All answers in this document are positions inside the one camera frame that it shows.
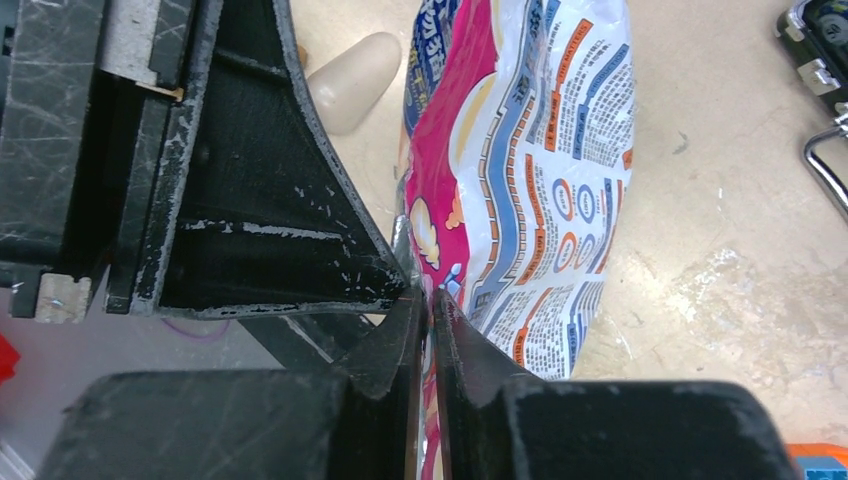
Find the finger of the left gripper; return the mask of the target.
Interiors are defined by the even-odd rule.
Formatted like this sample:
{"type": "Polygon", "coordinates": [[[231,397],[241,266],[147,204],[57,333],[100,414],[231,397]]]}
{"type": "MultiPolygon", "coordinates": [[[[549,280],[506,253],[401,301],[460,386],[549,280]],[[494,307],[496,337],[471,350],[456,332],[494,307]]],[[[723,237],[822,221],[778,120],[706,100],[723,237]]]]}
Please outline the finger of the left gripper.
{"type": "Polygon", "coordinates": [[[286,1],[111,1],[142,98],[111,314],[385,313],[408,280],[310,98],[286,1]]]}

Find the pet food bag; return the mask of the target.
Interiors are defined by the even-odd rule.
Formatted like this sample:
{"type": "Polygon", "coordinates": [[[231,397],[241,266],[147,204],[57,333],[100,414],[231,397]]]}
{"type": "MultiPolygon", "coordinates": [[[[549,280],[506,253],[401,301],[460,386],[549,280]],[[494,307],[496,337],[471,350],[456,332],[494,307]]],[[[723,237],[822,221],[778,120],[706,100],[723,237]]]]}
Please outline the pet food bag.
{"type": "Polygon", "coordinates": [[[631,179],[624,1],[424,1],[395,243],[425,291],[545,380],[572,375],[631,179]]]}

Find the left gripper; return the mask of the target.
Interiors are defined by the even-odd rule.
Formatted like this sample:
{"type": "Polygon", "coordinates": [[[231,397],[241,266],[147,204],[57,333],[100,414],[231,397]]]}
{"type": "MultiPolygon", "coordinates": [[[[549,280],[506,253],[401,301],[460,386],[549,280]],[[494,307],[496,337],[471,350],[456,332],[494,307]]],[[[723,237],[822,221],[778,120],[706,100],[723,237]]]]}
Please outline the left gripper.
{"type": "Polygon", "coordinates": [[[9,313],[150,315],[199,129],[195,1],[1,5],[1,284],[9,313]]]}

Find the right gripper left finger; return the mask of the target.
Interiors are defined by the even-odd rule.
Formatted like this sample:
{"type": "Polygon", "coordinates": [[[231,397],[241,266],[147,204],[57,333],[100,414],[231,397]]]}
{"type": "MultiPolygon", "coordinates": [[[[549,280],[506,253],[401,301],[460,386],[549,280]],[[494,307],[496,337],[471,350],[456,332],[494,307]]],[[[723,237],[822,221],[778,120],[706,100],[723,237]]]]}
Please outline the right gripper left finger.
{"type": "Polygon", "coordinates": [[[423,294],[308,369],[127,372],[69,407],[41,479],[413,479],[423,294]]]}

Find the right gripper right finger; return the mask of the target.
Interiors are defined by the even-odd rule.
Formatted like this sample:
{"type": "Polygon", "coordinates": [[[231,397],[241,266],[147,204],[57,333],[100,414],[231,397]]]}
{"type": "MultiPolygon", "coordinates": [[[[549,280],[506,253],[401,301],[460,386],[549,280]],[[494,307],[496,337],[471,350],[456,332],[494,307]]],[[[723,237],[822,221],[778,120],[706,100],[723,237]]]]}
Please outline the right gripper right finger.
{"type": "Polygon", "coordinates": [[[546,381],[434,293],[448,479],[795,479],[769,414],[722,381],[546,381]]]}

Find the clear plastic scoop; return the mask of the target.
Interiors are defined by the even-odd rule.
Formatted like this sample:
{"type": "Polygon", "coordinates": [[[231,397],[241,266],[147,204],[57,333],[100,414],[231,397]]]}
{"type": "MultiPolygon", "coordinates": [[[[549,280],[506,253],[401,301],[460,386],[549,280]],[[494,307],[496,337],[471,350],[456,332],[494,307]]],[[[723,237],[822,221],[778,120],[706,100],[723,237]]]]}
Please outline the clear plastic scoop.
{"type": "Polygon", "coordinates": [[[315,110],[327,133],[347,135],[361,124],[394,81],[401,56],[395,35],[376,32],[308,77],[315,110]]]}

